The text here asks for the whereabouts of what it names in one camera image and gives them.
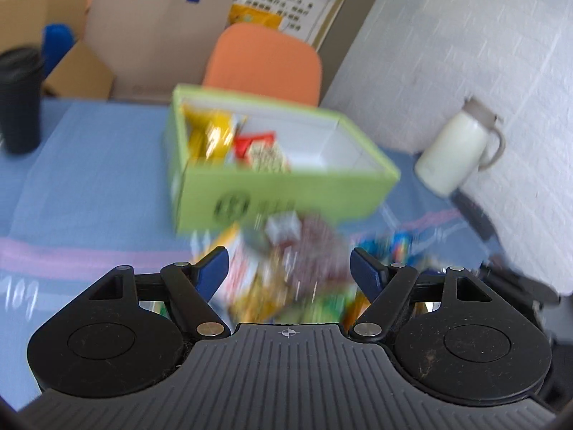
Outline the yellow snack bag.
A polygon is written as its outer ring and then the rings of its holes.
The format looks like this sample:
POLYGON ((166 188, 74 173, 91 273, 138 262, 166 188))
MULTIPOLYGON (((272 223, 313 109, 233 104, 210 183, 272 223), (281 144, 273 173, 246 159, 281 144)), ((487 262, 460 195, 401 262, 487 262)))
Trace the yellow snack bag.
POLYGON ((187 148, 191 163, 223 163, 231 151, 239 119, 231 112, 197 109, 184 104, 184 119, 189 126, 187 148))

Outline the red snack packet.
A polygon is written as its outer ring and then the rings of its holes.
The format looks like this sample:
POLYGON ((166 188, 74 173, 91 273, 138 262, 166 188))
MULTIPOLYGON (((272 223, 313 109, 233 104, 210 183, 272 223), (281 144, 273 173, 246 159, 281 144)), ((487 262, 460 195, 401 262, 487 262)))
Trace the red snack packet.
POLYGON ((290 166, 274 132, 240 135, 233 144, 235 161, 255 171, 288 172, 290 166))

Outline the pile of mixed snacks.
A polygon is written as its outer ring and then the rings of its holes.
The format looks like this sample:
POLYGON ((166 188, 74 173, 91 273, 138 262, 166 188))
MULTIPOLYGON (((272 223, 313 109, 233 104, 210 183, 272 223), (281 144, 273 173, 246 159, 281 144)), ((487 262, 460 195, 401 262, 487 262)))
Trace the pile of mixed snacks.
POLYGON ((348 239, 319 215, 282 212, 253 226, 234 223, 217 236, 195 231, 191 259, 216 247, 229 256, 228 273, 212 305, 230 325, 240 323, 354 323, 370 302, 351 274, 351 252, 364 249, 384 264, 422 261, 411 232, 348 239))

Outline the white thermos jug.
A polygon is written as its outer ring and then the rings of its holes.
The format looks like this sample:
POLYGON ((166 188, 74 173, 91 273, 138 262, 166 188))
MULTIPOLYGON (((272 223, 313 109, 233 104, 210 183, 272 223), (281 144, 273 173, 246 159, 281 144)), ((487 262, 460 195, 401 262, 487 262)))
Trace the white thermos jug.
POLYGON ((475 96, 468 97, 415 164, 426 188, 450 196, 474 172, 494 166, 506 149, 499 116, 475 96))

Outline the green cardboard snack box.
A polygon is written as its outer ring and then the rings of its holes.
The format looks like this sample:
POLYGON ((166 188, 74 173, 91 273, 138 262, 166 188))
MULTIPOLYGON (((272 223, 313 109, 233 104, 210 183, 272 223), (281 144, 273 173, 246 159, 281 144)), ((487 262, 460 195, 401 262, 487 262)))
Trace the green cardboard snack box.
POLYGON ((275 212, 317 212, 329 222, 362 219, 400 180, 393 162, 345 115, 237 92, 178 85, 164 131, 177 233, 215 231, 275 212), (223 111, 242 135, 271 132, 288 169, 255 170, 228 156, 194 160, 184 108, 223 111))

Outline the black tumbler cup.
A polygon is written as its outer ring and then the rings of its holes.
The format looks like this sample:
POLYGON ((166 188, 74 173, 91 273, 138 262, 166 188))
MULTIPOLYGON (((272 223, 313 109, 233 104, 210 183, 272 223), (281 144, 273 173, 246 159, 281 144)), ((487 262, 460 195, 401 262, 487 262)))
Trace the black tumbler cup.
POLYGON ((33 152, 41 143, 43 74, 42 53, 36 47, 1 53, 1 135, 15 156, 33 152))

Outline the blue object in box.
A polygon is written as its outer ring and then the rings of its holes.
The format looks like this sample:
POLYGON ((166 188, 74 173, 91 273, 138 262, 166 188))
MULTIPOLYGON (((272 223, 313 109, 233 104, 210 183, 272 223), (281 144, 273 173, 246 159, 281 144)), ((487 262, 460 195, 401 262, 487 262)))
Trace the blue object in box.
POLYGON ((68 25, 52 23, 44 28, 41 49, 44 60, 44 78, 49 76, 74 45, 75 37, 68 25))

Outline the orange chair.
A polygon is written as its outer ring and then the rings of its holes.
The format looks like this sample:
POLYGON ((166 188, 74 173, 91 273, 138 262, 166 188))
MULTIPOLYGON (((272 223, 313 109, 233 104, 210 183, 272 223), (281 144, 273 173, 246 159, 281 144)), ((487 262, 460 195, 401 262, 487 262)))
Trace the orange chair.
POLYGON ((315 107, 321 96, 322 61, 312 46, 297 38, 241 22, 217 39, 202 85, 315 107))

